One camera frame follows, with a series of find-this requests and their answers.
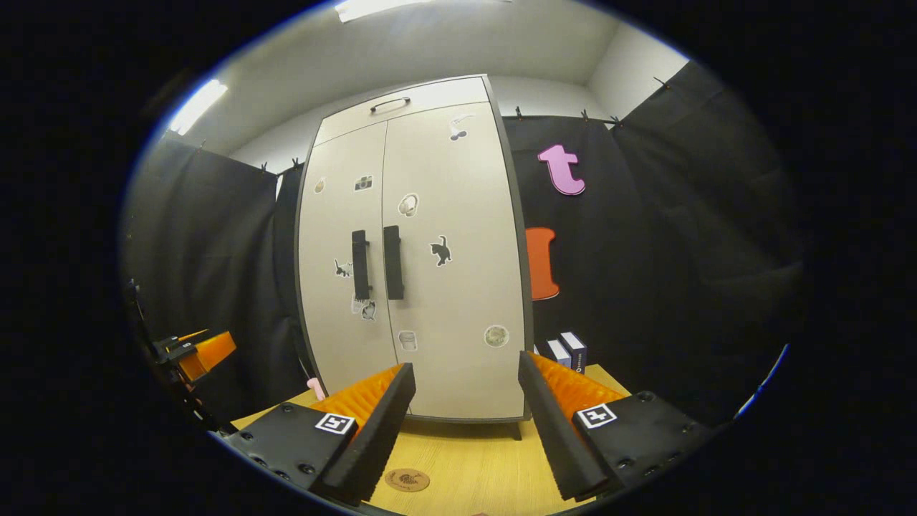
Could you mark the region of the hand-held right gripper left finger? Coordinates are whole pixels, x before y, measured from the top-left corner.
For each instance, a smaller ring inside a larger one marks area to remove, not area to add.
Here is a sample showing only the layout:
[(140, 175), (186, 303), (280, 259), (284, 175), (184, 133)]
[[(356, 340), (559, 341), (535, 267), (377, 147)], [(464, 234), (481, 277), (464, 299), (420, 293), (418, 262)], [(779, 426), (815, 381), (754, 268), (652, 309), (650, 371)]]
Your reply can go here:
[(310, 407), (287, 402), (222, 437), (243, 460), (309, 495), (369, 502), (416, 394), (399, 363)]

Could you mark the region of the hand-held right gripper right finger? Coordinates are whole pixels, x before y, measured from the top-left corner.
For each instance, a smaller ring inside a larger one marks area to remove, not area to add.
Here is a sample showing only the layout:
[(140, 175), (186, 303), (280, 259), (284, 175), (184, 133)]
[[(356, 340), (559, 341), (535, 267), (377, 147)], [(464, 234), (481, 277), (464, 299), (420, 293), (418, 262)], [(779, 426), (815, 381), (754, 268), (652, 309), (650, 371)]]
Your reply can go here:
[(518, 380), (564, 500), (638, 489), (715, 435), (654, 392), (625, 395), (530, 350)]

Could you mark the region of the white cabinet door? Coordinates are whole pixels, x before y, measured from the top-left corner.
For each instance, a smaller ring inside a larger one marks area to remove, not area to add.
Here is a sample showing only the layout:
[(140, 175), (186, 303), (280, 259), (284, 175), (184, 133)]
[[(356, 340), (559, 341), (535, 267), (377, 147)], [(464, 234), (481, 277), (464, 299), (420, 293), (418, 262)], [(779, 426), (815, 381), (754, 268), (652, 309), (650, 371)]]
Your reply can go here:
[[(298, 274), (309, 355), (332, 395), (398, 363), (385, 289), (381, 122), (312, 149), (298, 226)], [(351, 233), (369, 242), (370, 300), (355, 300)]]
[(413, 417), (513, 421), (524, 349), (517, 223), (494, 109), (440, 107), (387, 124), (383, 225), (399, 231), (403, 297), (390, 300)]

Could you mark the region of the white cabinet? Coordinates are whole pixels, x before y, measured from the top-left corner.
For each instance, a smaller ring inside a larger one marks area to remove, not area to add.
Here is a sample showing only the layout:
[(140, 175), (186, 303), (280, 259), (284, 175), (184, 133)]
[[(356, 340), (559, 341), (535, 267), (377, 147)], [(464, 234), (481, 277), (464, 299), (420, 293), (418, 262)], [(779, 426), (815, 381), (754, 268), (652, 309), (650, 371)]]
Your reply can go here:
[[(446, 80), (446, 79), (451, 79), (451, 78), (469, 77), (469, 76), (475, 76), (475, 75), (465, 75), (465, 76), (458, 76), (458, 77), (442, 78), (442, 79), (433, 80), (433, 81), (429, 81), (429, 82), (435, 82), (435, 81)], [(509, 181), (509, 189), (510, 189), (510, 193), (511, 193), (511, 198), (512, 198), (512, 200), (513, 200), (515, 225), (517, 225), (517, 238), (518, 238), (518, 244), (519, 244), (520, 269), (521, 269), (521, 273), (523, 274), (523, 293), (524, 293), (524, 296), (525, 296), (525, 308), (524, 308), (525, 344), (524, 344), (524, 349), (521, 350), (521, 352), (524, 352), (524, 350), (531, 350), (532, 347), (533, 347), (533, 345), (534, 345), (534, 343), (533, 343), (534, 329), (533, 329), (533, 322), (532, 322), (532, 310), (533, 310), (532, 304), (533, 304), (533, 297), (532, 297), (532, 288), (531, 288), (531, 285), (530, 285), (529, 259), (528, 259), (528, 257), (527, 257), (527, 249), (525, 249), (525, 228), (524, 228), (524, 217), (523, 217), (523, 203), (522, 203), (522, 200), (520, 199), (520, 193), (519, 193), (519, 185), (518, 185), (518, 180), (517, 180), (517, 174), (515, 173), (515, 170), (514, 170), (513, 157), (512, 157), (512, 153), (511, 153), (511, 147), (510, 147), (510, 144), (509, 144), (509, 139), (508, 139), (508, 136), (507, 136), (507, 134), (506, 134), (506, 130), (505, 130), (505, 126), (504, 126), (504, 121), (502, 121), (502, 117), (501, 117), (501, 114), (500, 114), (500, 109), (499, 109), (499, 106), (498, 106), (498, 102), (496, 101), (496, 95), (494, 94), (494, 88), (492, 88), (491, 82), (490, 82), (488, 76), (487, 76), (487, 75), (484, 75), (484, 76), (485, 76), (486, 92), (487, 92), (488, 96), (490, 97), (490, 100), (488, 101), (488, 103), (491, 105), (492, 111), (494, 111), (494, 117), (495, 117), (495, 120), (496, 120), (496, 124), (497, 124), (497, 127), (498, 127), (498, 132), (499, 132), (499, 137), (500, 137), (500, 141), (501, 141), (501, 149), (502, 149), (502, 153), (504, 153), (504, 160), (505, 160), (505, 166), (506, 166), (506, 173), (507, 173), (507, 175), (508, 175), (508, 181)], [(403, 89), (406, 89), (406, 88), (409, 88), (409, 87), (413, 87), (413, 86), (416, 86), (416, 85), (429, 84), (429, 82), (419, 82), (419, 84), (409, 84), (409, 85), (404, 85), (404, 86), (398, 86), (398, 87), (390, 88), (390, 89), (388, 89), (388, 90), (386, 90), (386, 91), (382, 91), (382, 92), (367, 92), (367, 94), (364, 94), (362, 97), (359, 97), (359, 98), (356, 99), (356, 100), (347, 102), (346, 105), (342, 105), (342, 107), (339, 107), (339, 108), (337, 108), (337, 109), (333, 109), (333, 110), (331, 110), (331, 111), (328, 111), (327, 114), (322, 115), (322, 117), (320, 118), (320, 120), (319, 120), (319, 122), (318, 122), (317, 131), (318, 131), (318, 128), (319, 128), (321, 122), (322, 122), (326, 117), (328, 117), (328, 115), (337, 113), (338, 111), (341, 111), (342, 109), (345, 109), (345, 108), (348, 108), (348, 107), (353, 107), (353, 105), (356, 105), (356, 104), (358, 104), (359, 102), (365, 102), (366, 100), (373, 99), (373, 98), (376, 98), (376, 97), (380, 97), (381, 95), (388, 94), (388, 92), (395, 92), (395, 91), (403, 90)], [(301, 314), (302, 326), (304, 326), (304, 339), (305, 339), (304, 352), (302, 353), (302, 355), (304, 355), (304, 358), (307, 359), (308, 362), (311, 363), (312, 366), (314, 366), (314, 363), (312, 363), (312, 359), (311, 359), (311, 357), (310, 357), (310, 350), (309, 350), (308, 343), (307, 343), (307, 330), (305, 330), (304, 318), (302, 317), (302, 305), (301, 305), (300, 282), (299, 282), (299, 274), (298, 274), (297, 250), (298, 250), (298, 226), (299, 226), (299, 220), (300, 220), (300, 206), (301, 206), (302, 192), (304, 192), (304, 177), (305, 177), (305, 174), (307, 173), (307, 167), (308, 167), (308, 163), (309, 163), (309, 161), (310, 161), (310, 156), (311, 156), (311, 153), (312, 153), (312, 149), (314, 149), (314, 147), (317, 146), (317, 145), (314, 144), (315, 136), (314, 136), (314, 138), (312, 139), (312, 143), (311, 143), (311, 146), (310, 146), (310, 148), (309, 148), (309, 154), (308, 154), (307, 161), (305, 161), (304, 170), (302, 170), (302, 176), (301, 176), (301, 181), (300, 181), (300, 193), (299, 193), (299, 199), (298, 199), (298, 202), (297, 202), (298, 215), (297, 215), (297, 218), (296, 218), (296, 244), (295, 244), (296, 287), (297, 287), (298, 296), (299, 296), (299, 299), (298, 299), (298, 306), (299, 306), (299, 310), (300, 310), (300, 314)], [(383, 225), (383, 177), (381, 177), (381, 226), (383, 226), (383, 228), (384, 228), (384, 225)], [(398, 359), (398, 347), (397, 347), (396, 343), (394, 343), (394, 339), (393, 339), (393, 345), (394, 345), (394, 350), (395, 350), (395, 352), (396, 352), (396, 356), (397, 356), (397, 359)], [(399, 365), (399, 363), (408, 363), (408, 362), (402, 362), (401, 360), (398, 359), (398, 363), (396, 363), (396, 365)], [(424, 421), (424, 422), (427, 422), (427, 424), (507, 425), (507, 426), (509, 427), (510, 434), (511, 434), (515, 439), (520, 439), (520, 437), (521, 437), (521, 428), (520, 428), (520, 427), (521, 427), (521, 424), (522, 424), (522, 422), (528, 421), (528, 419), (530, 419), (530, 417), (531, 417), (531, 411), (530, 411), (530, 408), (529, 408), (529, 406), (528, 406), (527, 401), (525, 401), (525, 395), (524, 395), (524, 415), (523, 415), (523, 418), (521, 418), (521, 419), (514, 419), (513, 421), (491, 421), (491, 422), (488, 422), (488, 421), (468, 421), (468, 422), (458, 421), (458, 422), (452, 422), (452, 421), (449, 421), (448, 419), (422, 419), (422, 418), (413, 417), (413, 416), (411, 415), (411, 413), (410, 413), (410, 406), (409, 406), (408, 411), (407, 411), (407, 417), (408, 417), (409, 419), (412, 419), (413, 421)]]

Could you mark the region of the round wooden coaster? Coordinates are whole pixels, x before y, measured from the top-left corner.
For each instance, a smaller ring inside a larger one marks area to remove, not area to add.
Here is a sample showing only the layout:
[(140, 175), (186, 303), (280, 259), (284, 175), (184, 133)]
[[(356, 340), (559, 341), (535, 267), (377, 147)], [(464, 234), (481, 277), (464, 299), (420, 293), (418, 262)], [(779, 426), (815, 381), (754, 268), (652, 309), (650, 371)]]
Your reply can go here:
[(394, 468), (383, 475), (385, 483), (402, 492), (419, 492), (427, 489), (431, 478), (415, 468)]

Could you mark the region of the white blue printed object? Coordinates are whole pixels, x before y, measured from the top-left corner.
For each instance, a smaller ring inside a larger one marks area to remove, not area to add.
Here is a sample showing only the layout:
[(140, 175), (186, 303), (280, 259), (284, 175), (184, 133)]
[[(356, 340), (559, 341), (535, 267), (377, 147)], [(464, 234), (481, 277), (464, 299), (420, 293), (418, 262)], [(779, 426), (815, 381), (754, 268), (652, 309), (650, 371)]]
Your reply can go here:
[(788, 355), (790, 346), (792, 346), (791, 343), (785, 343), (783, 345), (782, 349), (779, 352), (779, 355), (777, 356), (776, 360), (774, 360), (773, 365), (771, 366), (769, 372), (767, 372), (767, 375), (765, 376), (765, 378), (754, 389), (752, 394), (748, 396), (748, 399), (746, 400), (746, 402), (744, 402), (744, 404), (741, 405), (740, 408), (737, 409), (736, 413), (734, 414), (733, 419), (739, 419), (743, 417), (743, 415), (748, 411), (748, 409), (750, 409), (752, 405), (756, 403), (757, 399), (759, 399), (760, 396), (764, 393), (766, 387), (771, 383), (771, 379), (773, 379), (773, 377), (776, 375), (777, 370), (779, 370), (779, 367), (782, 366), (786, 355)]

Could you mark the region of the black backdrop cloth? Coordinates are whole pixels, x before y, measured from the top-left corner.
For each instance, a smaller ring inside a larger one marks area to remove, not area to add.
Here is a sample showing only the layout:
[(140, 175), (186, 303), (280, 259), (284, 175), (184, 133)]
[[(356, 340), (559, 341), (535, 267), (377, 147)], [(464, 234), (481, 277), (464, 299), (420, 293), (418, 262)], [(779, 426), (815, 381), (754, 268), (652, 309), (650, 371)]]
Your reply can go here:
[[(689, 62), (627, 117), (517, 112), (509, 139), (533, 343), (573, 331), (587, 364), (702, 424), (733, 419), (792, 336), (807, 237), (759, 121)], [(148, 336), (226, 330), (198, 388), (219, 419), (285, 401), (304, 358), (295, 244), (305, 160), (281, 173), (163, 136), (140, 159), (119, 271)]]

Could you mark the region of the white cabinet drawer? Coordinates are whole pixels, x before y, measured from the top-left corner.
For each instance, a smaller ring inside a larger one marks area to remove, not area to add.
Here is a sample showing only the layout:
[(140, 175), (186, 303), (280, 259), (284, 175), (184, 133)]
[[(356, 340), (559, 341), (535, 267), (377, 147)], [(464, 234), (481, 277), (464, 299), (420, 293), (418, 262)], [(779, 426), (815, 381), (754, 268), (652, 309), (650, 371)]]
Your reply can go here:
[(451, 78), (388, 92), (328, 115), (320, 124), (314, 144), (326, 143), (378, 122), (472, 102), (488, 102), (485, 76)]

